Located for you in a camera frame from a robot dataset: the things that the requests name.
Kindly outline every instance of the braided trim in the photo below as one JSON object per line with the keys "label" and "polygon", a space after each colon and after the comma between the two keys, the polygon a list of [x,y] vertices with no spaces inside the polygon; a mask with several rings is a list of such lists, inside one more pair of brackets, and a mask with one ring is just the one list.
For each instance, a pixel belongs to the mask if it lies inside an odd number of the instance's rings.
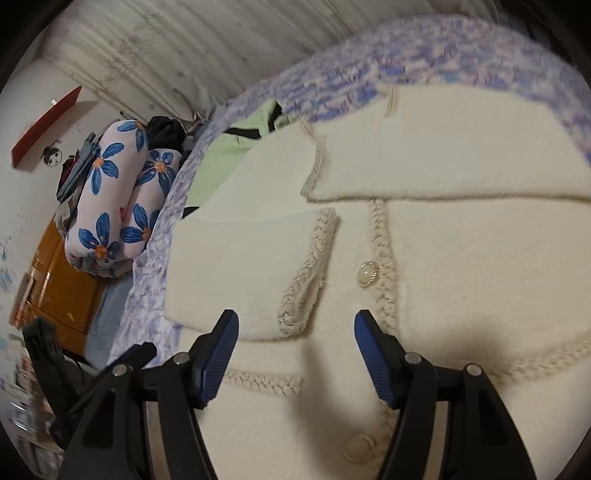
{"label": "braided trim", "polygon": [[390,118],[396,113],[398,109],[398,88],[396,85],[392,85],[388,92],[388,103],[386,105],[386,112],[384,118]]}
{"label": "braided trim", "polygon": [[369,217],[374,261],[379,265],[379,276],[375,288],[371,288],[378,306],[376,321],[385,333],[396,335],[398,329],[398,280],[396,263],[390,246],[386,205],[382,199],[369,201]]}
{"label": "braided trim", "polygon": [[288,377],[273,377],[272,375],[243,372],[228,368],[223,376],[226,383],[271,393],[274,395],[300,395],[303,379],[301,375],[290,375]]}
{"label": "braided trim", "polygon": [[277,313],[281,332],[297,335],[306,328],[308,317],[323,284],[336,226],[334,208],[323,208],[314,223],[312,245],[303,265],[287,288]]}
{"label": "braided trim", "polygon": [[399,410],[392,410],[386,402],[380,403],[383,405],[384,408],[384,423],[382,424],[384,429],[380,433],[378,440],[376,441],[377,445],[374,449],[374,457],[370,460],[370,465],[372,467],[372,473],[367,477],[367,480],[375,480],[378,476],[379,470],[382,466],[382,462],[384,461],[384,457],[386,456],[386,451],[388,450],[388,446],[390,445],[390,440],[392,438],[392,434],[394,433],[394,429],[396,428],[396,422],[398,421],[398,415],[400,414]]}
{"label": "braided trim", "polygon": [[316,183],[318,182],[318,176],[320,175],[320,167],[322,166],[322,162],[326,157],[325,137],[317,135],[314,130],[314,127],[305,120],[302,120],[300,122],[300,126],[302,130],[306,133],[306,135],[316,144],[316,155],[314,157],[314,165],[312,166],[312,170],[306,178],[304,186],[301,188],[300,192],[308,200],[312,200],[312,190],[314,190],[314,188],[316,187]]}
{"label": "braided trim", "polygon": [[591,330],[588,330],[578,340],[563,344],[551,352],[530,355],[505,365],[491,365],[485,370],[493,382],[507,384],[549,377],[590,356]]}

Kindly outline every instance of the metal screw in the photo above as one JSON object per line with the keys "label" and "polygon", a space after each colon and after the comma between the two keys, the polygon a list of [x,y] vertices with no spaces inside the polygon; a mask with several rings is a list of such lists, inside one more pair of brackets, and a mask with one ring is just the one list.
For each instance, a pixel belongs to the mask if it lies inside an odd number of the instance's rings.
{"label": "metal screw", "polygon": [[127,366],[124,364],[115,365],[113,367],[113,375],[116,377],[120,377],[121,375],[125,375],[127,373]]}
{"label": "metal screw", "polygon": [[482,373],[480,365],[470,364],[466,367],[466,371],[473,377],[478,377]]}
{"label": "metal screw", "polygon": [[179,352],[173,357],[173,362],[177,365],[181,365],[187,363],[190,359],[191,357],[187,352]]}
{"label": "metal screw", "polygon": [[411,365],[417,365],[421,363],[422,357],[418,353],[409,352],[404,355],[404,359]]}

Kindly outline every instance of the pearl button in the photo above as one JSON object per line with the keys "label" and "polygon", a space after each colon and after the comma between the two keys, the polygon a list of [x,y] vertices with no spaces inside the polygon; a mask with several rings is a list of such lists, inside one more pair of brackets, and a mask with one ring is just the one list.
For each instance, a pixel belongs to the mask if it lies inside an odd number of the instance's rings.
{"label": "pearl button", "polygon": [[356,432],[345,441],[343,456],[351,463],[365,463],[375,456],[376,441],[368,433]]}
{"label": "pearl button", "polygon": [[378,278],[378,266],[374,262],[365,262],[357,270],[357,282],[362,287],[371,285]]}

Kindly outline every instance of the blue flower print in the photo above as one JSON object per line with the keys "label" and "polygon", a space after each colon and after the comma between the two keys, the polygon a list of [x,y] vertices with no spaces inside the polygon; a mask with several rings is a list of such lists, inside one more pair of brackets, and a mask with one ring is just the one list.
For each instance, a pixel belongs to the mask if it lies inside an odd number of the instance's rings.
{"label": "blue flower print", "polygon": [[150,159],[144,164],[144,168],[140,172],[138,180],[135,182],[135,186],[148,183],[156,176],[156,173],[158,173],[158,183],[160,184],[162,193],[164,193],[164,196],[166,197],[177,176],[174,170],[169,166],[173,162],[173,158],[172,152],[164,152],[162,158],[160,158],[160,152],[157,150],[151,150]]}
{"label": "blue flower print", "polygon": [[102,173],[107,175],[108,177],[113,177],[115,179],[119,178],[119,169],[117,165],[111,160],[107,160],[107,158],[116,155],[120,151],[123,150],[123,143],[112,143],[105,151],[101,154],[100,147],[98,147],[96,151],[96,158],[92,163],[92,168],[88,174],[89,177],[92,177],[91,185],[92,185],[92,193],[98,195],[100,192],[100,184],[103,182]]}
{"label": "blue flower print", "polygon": [[111,220],[108,213],[103,213],[96,221],[96,236],[86,228],[78,229],[78,238],[80,243],[89,250],[92,250],[90,257],[97,260],[115,259],[115,255],[119,250],[119,242],[109,243],[109,235],[111,233]]}
{"label": "blue flower print", "polygon": [[121,239],[126,244],[134,244],[136,242],[146,242],[147,244],[152,235],[152,231],[154,230],[154,225],[156,225],[156,219],[160,214],[160,210],[153,211],[150,215],[150,220],[148,220],[148,214],[144,207],[136,203],[134,205],[133,214],[135,223],[139,228],[134,226],[126,226],[122,228]]}
{"label": "blue flower print", "polygon": [[148,138],[146,130],[143,124],[137,120],[127,120],[124,124],[117,127],[119,132],[131,132],[135,131],[135,148],[138,149],[138,153],[142,151],[144,145],[148,144]]}

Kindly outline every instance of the white wall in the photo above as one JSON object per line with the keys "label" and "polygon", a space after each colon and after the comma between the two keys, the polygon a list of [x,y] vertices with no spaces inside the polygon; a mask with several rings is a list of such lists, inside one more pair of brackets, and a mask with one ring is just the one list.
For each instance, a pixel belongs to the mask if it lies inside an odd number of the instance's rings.
{"label": "white wall", "polygon": [[64,161],[74,154],[88,133],[100,134],[118,118],[111,106],[82,90],[78,102],[43,135],[14,169],[11,149],[21,135],[51,106],[77,84],[46,63],[34,60],[14,74],[0,93],[0,269],[4,269],[11,286],[2,289],[0,282],[0,376],[12,366],[5,353],[9,332],[8,318],[18,285],[31,260],[47,224],[57,206],[56,189],[61,166],[47,167],[40,158],[43,148],[61,139]]}

